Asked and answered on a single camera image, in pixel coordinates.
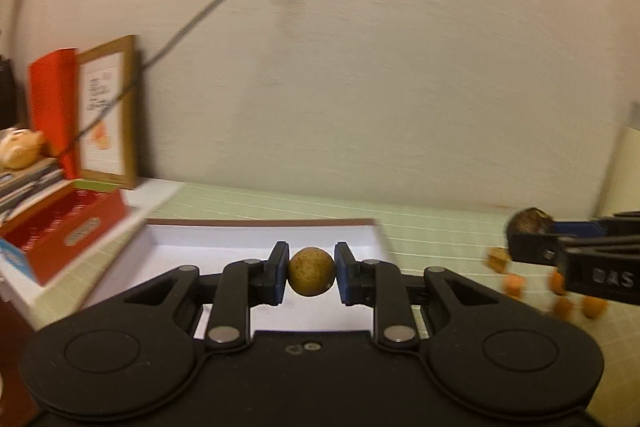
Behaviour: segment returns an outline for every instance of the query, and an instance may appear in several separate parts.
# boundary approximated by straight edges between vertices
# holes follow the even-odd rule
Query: speckled longan fruit
[[[609,301],[605,299],[585,295],[582,298],[582,313],[590,319],[597,319],[605,312],[608,305]]]
[[[551,309],[551,313],[559,319],[568,321],[573,309],[574,303],[572,303],[567,297],[560,296],[556,299],[554,307]]]
[[[553,270],[549,276],[549,289],[556,295],[565,295],[564,277],[558,270]]]
[[[334,284],[334,260],[321,248],[303,248],[289,261],[287,278],[295,293],[315,297]]]
[[[522,275],[510,273],[504,278],[504,293],[514,299],[520,299],[527,285],[527,280]]]

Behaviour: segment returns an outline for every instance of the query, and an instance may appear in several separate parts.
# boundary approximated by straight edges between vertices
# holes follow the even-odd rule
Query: cable
[[[78,132],[78,134],[76,134],[76,136],[74,137],[73,140],[71,140],[71,142],[69,142],[69,145],[67,145],[63,151],[56,155],[55,158],[56,160],[60,161],[61,158],[63,158],[64,156],[66,156],[67,154],[69,154],[70,152],[72,152],[75,147],[76,144],[82,139],[82,137],[84,137],[89,131],[91,131],[98,123],[100,123],[104,117],[109,113],[109,111],[111,109],[113,109],[113,107],[120,101],[122,100],[122,98],[135,86],[137,86],[141,81],[142,81],[142,72],[148,70],[149,68],[152,68],[153,66],[155,66],[158,62],[160,62],[160,60],[162,60],[163,58],[165,58],[169,53],[171,53],[171,51],[174,50],[174,48],[189,34],[191,33],[191,31],[198,25],[200,24],[204,19],[206,19],[207,16],[209,16],[216,8],[218,8],[224,1],[226,0],[212,0],[209,4],[207,4],[204,8],[202,8],[202,10],[200,10],[198,13],[196,13],[196,15],[194,15],[191,20],[189,20],[182,28],[180,28],[177,32],[174,33],[174,36],[171,37],[167,43],[160,48],[160,50],[158,50],[156,52],[156,54],[151,57],[145,64],[142,65],[141,67],[141,71],[140,74],[137,74],[134,76],[133,80],[130,81],[129,84],[127,84],[127,86],[125,86],[116,97],[114,97],[113,99],[111,99],[109,101],[109,103],[107,105],[105,105],[102,110],[100,111],[100,113],[98,113],[98,116],[96,118],[94,118],[94,120],[92,122],[90,122],[87,126],[84,127],[84,129],[80,130]],[[31,188],[29,190],[27,190],[23,196],[21,198],[18,198],[18,201],[15,202],[14,204],[12,204],[12,206],[10,208],[8,208],[4,214],[2,215],[2,219],[0,221],[0,226],[3,225],[5,222],[7,222],[7,220],[9,219],[9,217],[11,216],[12,212],[16,209],[16,207],[18,207],[23,201],[25,201],[27,198],[29,198],[31,195],[33,195],[34,193],[36,193],[40,186],[42,185],[44,179],[44,175],[41,174],[36,181],[33,183],[33,185],[31,185]]]

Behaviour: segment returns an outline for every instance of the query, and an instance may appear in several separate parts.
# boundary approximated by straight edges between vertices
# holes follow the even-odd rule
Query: red book
[[[55,156],[74,139],[77,125],[76,50],[58,50],[29,66],[30,109],[34,130],[42,131]],[[60,159],[67,179],[78,177],[76,153]]]

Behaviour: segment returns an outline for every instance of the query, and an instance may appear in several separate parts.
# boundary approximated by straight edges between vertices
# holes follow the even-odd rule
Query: wall
[[[25,76],[209,0],[12,0]],[[640,96],[637,0],[230,0],[146,72],[146,169],[399,204],[586,216]]]

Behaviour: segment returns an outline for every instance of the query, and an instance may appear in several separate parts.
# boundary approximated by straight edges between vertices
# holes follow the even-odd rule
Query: picture frame
[[[127,35],[78,55],[78,130],[135,80],[136,36]],[[138,181],[134,145],[135,87],[78,141],[80,177],[135,188]]]

